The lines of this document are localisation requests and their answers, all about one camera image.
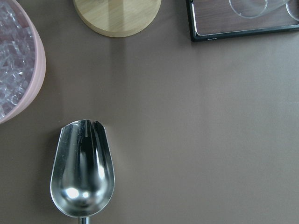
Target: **ice bowl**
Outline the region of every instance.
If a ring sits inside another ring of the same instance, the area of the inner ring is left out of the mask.
[[[41,38],[16,0],[0,0],[0,124],[21,113],[45,77]]]

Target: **black tray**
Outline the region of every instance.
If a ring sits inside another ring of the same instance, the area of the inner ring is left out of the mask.
[[[245,19],[232,10],[229,0],[186,2],[194,42],[299,29],[299,21],[288,14],[285,6],[258,18]]]

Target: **stainless steel scoop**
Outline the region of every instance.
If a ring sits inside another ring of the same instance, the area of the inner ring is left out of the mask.
[[[89,224],[114,190],[114,168],[103,125],[78,120],[61,129],[50,191],[64,214]]]

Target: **round wooden board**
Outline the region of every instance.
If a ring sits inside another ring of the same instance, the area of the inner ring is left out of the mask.
[[[74,0],[83,22],[110,37],[134,35],[157,15],[161,0]]]

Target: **wood grain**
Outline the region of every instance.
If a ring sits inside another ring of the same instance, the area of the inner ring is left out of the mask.
[[[159,11],[161,0],[74,0],[83,22],[94,31],[125,37],[145,29]]]
[[[299,24],[285,6],[254,19],[238,16],[229,0],[194,0],[195,24],[201,35]]]

